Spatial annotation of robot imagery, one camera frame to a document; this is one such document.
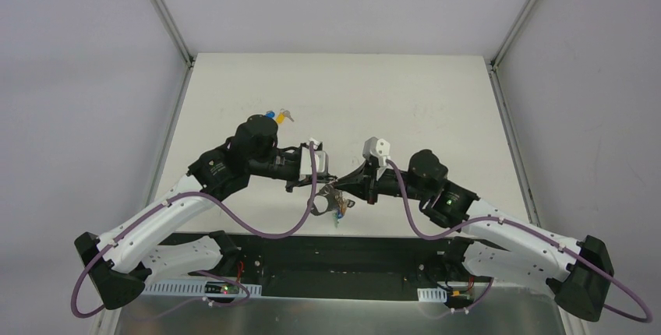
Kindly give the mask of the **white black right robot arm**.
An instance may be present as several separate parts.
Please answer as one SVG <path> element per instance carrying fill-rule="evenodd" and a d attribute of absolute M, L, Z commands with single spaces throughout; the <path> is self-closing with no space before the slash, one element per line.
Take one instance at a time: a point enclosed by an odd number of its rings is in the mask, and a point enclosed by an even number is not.
<path fill-rule="evenodd" d="M 443 255 L 443 271 L 452 280 L 469 274 L 505 280 L 552 298 L 580 319 L 600 319 L 610 289 L 607 277 L 614 274 L 602 240 L 591 235 L 577 240 L 527 224 L 453 183 L 447 173 L 431 150 L 420 150 L 407 171 L 386 158 L 367 157 L 334 187 L 369 204 L 380 196 L 416 200 L 433 224 L 464 233 Z"/>

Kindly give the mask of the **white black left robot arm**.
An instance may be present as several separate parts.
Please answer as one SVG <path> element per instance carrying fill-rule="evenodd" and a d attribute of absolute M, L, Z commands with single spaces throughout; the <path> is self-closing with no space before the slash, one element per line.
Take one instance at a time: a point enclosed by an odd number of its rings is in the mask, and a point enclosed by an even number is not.
<path fill-rule="evenodd" d="M 188 273 L 232 274 L 239 263 L 239 247 L 224 231 L 169 245 L 166 239 L 183 224 L 245 189 L 253 176 L 316 189 L 328 182 L 329 157 L 321 142 L 311 139 L 296 147 L 278 147 L 278 126 L 265 115 L 240 124 L 221 146 L 202 153 L 187 172 L 160 198 L 128 221 L 95 235 L 81 234 L 74 242 L 83 264 L 70 298 L 76 317 L 80 288 L 90 280 L 102 308 L 119 309 L 144 289 Z"/>

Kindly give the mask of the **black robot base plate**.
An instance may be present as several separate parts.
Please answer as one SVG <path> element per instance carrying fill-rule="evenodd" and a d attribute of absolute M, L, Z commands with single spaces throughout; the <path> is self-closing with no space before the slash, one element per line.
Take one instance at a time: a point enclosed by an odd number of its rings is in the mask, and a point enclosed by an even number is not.
<path fill-rule="evenodd" d="M 468 283 L 468 272 L 444 263 L 448 238 L 291 236 L 270 240 L 229 234 L 235 249 L 208 271 L 255 284 L 269 298 L 415 301 L 417 290 Z"/>

